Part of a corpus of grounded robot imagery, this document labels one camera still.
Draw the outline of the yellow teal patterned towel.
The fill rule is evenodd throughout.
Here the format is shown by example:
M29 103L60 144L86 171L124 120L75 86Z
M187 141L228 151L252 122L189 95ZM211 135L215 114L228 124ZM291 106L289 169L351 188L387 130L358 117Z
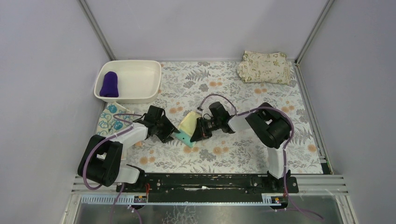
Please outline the yellow teal patterned towel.
M189 112L178 126L179 133L175 134L177 140L185 144L186 146L193 148L195 142L191 142L192 135L195 131L197 119L201 118L202 115L197 112Z

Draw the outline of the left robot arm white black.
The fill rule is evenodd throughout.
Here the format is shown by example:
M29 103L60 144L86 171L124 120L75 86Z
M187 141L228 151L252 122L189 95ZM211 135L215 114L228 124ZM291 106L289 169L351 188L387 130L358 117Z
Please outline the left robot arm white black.
M145 171L134 165L122 165L121 157L134 144L156 136L162 143L173 140L174 133L180 131L167 118L163 108L151 105L143 115L136 115L128 126L107 136L93 135L78 167L78 175L83 178L89 190L110 187L114 183L142 188Z

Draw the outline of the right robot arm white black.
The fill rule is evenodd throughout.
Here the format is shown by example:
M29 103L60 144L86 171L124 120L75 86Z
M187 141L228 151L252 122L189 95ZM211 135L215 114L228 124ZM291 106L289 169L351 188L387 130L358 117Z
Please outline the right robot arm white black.
M209 105L209 110L212 114L209 119L196 119L190 142L206 140L219 129L228 134L251 129L268 148L268 173L276 179L286 176L284 151L294 135L294 126L287 115L268 103L241 115L231 115L220 102Z

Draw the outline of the purple towel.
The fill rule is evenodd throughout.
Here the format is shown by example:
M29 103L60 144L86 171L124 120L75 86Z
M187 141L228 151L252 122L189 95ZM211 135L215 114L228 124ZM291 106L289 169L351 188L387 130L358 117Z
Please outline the purple towel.
M109 71L104 75L102 87L100 89L99 95L106 98L118 98L118 75Z

